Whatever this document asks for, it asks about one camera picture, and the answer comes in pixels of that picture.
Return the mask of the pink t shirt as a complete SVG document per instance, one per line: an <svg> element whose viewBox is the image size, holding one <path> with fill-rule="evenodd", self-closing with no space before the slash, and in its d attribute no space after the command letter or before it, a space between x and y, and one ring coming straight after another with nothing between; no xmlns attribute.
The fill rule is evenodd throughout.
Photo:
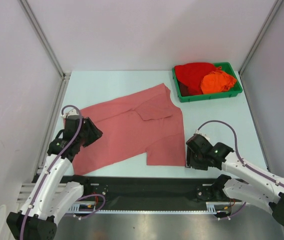
<svg viewBox="0 0 284 240"><path fill-rule="evenodd" d="M75 174L85 175L143 153L148 166L185 166L183 115L165 84L88 106L81 114L103 135L75 156Z"/></svg>

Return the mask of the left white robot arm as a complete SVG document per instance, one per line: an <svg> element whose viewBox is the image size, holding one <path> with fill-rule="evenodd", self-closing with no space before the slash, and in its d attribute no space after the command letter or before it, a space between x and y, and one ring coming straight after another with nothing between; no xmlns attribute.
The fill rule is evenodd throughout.
<svg viewBox="0 0 284 240"><path fill-rule="evenodd" d="M57 226L69 208L92 194L86 176L73 175L61 193L56 193L64 173L81 148L94 143L102 132L87 117L65 118L65 127L49 144L44 168L24 205L11 212L7 225L17 240L52 240Z"/></svg>

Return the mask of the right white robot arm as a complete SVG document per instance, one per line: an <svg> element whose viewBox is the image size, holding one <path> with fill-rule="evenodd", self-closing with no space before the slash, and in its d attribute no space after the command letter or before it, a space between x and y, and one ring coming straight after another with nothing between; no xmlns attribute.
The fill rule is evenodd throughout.
<svg viewBox="0 0 284 240"><path fill-rule="evenodd" d="M188 168L206 171L212 167L225 172L216 179L212 188L217 200L228 197L254 205L271 214L284 227L283 177L251 165L221 142L212 145L201 134L193 135L186 145Z"/></svg>

